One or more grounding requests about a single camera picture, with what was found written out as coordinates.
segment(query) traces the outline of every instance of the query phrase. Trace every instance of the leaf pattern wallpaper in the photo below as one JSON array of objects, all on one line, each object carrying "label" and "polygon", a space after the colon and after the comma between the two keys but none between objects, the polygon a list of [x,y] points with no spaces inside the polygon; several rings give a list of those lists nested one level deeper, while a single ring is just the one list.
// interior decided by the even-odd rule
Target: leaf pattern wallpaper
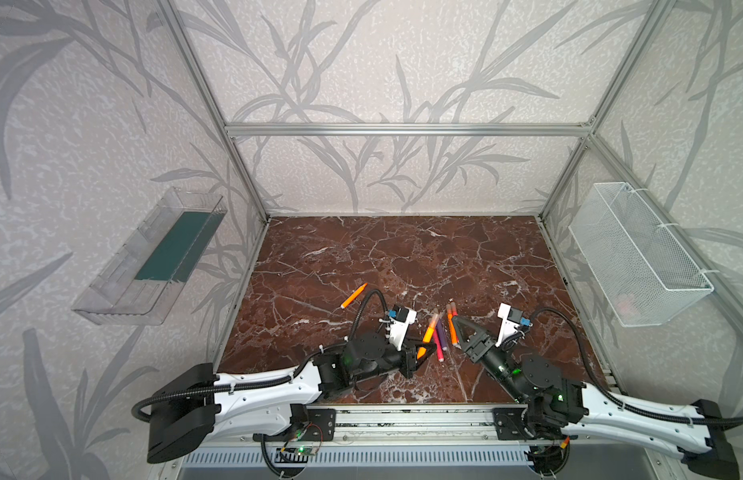
[{"label": "leaf pattern wallpaper", "polygon": [[[72,312],[169,186],[229,211],[165,323]],[[146,477],[130,405],[214,359],[261,231],[156,5],[0,0],[0,479]]]},{"label": "leaf pattern wallpaper", "polygon": [[[176,5],[228,122],[576,123],[649,2]],[[576,139],[237,142],[274,213],[533,214]]]},{"label": "leaf pattern wallpaper", "polygon": [[[598,133],[743,298],[743,1],[676,2]],[[547,225],[620,385],[743,415],[743,342],[710,299],[657,327],[614,318],[567,227],[593,182],[615,180],[586,155]],[[727,436],[743,477],[743,427]]]}]

